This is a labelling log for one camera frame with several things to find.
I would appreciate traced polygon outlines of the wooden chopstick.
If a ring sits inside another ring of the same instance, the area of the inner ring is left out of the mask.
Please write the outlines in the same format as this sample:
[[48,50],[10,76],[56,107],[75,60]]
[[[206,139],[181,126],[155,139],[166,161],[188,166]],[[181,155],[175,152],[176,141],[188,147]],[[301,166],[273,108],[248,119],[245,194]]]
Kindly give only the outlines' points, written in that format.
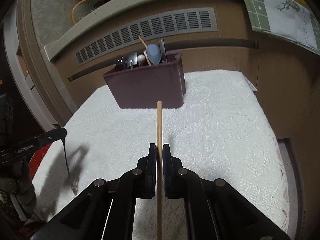
[[157,101],[157,239],[162,240],[162,186],[163,186],[163,156],[162,156],[162,102]]

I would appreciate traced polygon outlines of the metal fork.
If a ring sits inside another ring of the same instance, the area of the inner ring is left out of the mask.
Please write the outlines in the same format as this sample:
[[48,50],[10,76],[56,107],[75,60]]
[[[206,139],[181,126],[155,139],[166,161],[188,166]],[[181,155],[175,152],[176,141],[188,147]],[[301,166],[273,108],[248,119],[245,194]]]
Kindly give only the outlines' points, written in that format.
[[69,169],[69,165],[68,165],[68,159],[67,159],[67,153],[66,153],[66,140],[65,138],[61,139],[62,144],[63,144],[63,152],[64,152],[64,156],[65,156],[65,163],[66,163],[66,168],[67,168],[67,174],[68,174],[68,180],[71,186],[71,190],[73,192],[73,194],[76,196],[77,195],[77,189],[74,186],[73,180],[71,178],[71,173],[70,173],[70,169]]

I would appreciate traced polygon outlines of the white plastic spoon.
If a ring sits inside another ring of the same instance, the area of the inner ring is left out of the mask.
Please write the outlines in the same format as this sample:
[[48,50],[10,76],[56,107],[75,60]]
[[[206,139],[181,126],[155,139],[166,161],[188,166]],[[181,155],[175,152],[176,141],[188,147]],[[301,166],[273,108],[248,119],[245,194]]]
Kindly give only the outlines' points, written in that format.
[[139,54],[137,56],[137,63],[138,63],[139,66],[143,66],[145,61],[146,61],[146,58],[145,58],[145,56],[143,54]]

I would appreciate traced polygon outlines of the black ladle spoon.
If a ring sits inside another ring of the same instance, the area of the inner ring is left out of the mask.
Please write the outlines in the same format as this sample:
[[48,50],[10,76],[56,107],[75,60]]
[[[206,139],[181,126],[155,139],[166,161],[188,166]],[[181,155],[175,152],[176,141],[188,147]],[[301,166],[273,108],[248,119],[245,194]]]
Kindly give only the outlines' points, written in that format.
[[125,70],[126,69],[126,61],[122,55],[116,57],[116,68],[118,70]]

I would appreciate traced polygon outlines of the blue spoon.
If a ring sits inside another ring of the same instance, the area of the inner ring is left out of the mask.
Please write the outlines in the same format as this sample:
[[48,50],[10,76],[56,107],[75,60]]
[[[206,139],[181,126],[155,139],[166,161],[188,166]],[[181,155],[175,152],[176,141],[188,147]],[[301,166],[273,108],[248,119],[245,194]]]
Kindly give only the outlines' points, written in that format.
[[155,44],[147,45],[146,53],[147,53],[149,61],[152,64],[157,65],[160,63],[161,51],[157,45],[155,45]]

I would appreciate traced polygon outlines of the black handled metal utensil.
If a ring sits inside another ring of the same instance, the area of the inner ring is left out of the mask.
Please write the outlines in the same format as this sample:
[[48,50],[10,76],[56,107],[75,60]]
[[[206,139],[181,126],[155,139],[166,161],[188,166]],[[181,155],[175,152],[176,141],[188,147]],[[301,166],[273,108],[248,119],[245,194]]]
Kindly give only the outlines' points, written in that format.
[[130,54],[127,57],[127,69],[133,69],[137,65],[137,52]]

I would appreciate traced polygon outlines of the wooden spoon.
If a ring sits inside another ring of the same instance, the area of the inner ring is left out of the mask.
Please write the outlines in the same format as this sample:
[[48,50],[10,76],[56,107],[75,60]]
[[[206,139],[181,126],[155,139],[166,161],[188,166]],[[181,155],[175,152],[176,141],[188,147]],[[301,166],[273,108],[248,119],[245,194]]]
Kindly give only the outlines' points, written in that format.
[[146,51],[148,46],[146,45],[146,43],[144,42],[144,40],[141,38],[140,35],[138,36],[138,38],[139,38],[140,42],[143,44],[143,46],[145,47],[145,49],[143,51],[143,54],[144,54],[144,56],[146,58],[146,61],[147,61],[148,65],[151,66],[151,62],[150,62],[150,60],[148,58],[147,51]]

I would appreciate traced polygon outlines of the dark metal spoon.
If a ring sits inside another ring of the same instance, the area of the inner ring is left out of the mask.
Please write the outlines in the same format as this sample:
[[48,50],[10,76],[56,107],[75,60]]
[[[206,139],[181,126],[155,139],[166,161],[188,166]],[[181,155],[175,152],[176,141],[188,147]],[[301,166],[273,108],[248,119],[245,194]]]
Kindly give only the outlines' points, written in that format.
[[166,63],[167,62],[167,54],[166,54],[166,49],[165,49],[165,44],[164,44],[163,38],[159,39],[159,48],[160,48],[160,52],[161,52],[161,61],[163,63]]

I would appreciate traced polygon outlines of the red floor mat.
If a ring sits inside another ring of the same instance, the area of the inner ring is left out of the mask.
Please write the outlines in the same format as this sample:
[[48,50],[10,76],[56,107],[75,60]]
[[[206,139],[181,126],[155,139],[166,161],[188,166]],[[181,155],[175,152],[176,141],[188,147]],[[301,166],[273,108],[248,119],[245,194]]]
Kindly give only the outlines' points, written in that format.
[[30,168],[30,177],[31,179],[34,178],[41,161],[43,160],[44,156],[46,155],[48,149],[50,148],[51,144],[43,146],[40,150],[36,151],[32,158],[29,161],[29,168]]

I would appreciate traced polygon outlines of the white paper towel mat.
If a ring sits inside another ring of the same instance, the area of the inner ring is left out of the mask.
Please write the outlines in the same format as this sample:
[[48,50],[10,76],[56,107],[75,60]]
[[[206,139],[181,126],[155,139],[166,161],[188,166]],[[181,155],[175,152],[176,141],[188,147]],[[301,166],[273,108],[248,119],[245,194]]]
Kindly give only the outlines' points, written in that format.
[[[185,74],[184,104],[163,109],[163,142],[201,178],[222,178],[282,230],[290,202],[276,135],[240,72]],[[155,109],[121,109],[98,88],[67,122],[66,153],[77,195],[97,178],[112,180],[137,165],[156,141]],[[33,178],[37,208],[50,220],[76,196],[63,144],[54,142]]]

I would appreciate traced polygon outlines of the purple plastic utensil bin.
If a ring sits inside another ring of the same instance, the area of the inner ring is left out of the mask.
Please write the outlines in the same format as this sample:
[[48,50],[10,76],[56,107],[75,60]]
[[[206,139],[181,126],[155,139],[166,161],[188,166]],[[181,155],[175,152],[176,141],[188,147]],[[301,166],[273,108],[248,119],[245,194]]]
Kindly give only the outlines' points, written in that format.
[[120,108],[180,108],[186,93],[182,54],[167,53],[167,63],[136,67],[132,70],[114,68],[103,75]]

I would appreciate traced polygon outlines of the grey ventilation grille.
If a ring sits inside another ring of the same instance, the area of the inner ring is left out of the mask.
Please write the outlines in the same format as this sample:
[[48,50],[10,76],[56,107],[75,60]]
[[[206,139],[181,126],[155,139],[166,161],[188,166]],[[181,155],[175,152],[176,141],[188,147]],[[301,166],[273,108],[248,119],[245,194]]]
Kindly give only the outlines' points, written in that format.
[[179,34],[216,32],[212,7],[163,12],[122,25],[91,40],[74,53],[79,66],[113,51],[144,41]]

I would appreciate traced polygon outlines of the green white dish towel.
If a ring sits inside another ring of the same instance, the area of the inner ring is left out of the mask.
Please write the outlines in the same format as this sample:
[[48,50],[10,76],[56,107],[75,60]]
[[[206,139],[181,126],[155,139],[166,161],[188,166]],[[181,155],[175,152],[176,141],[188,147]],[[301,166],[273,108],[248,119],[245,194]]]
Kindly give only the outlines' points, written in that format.
[[319,22],[294,0],[244,0],[253,31],[281,38],[319,55]]

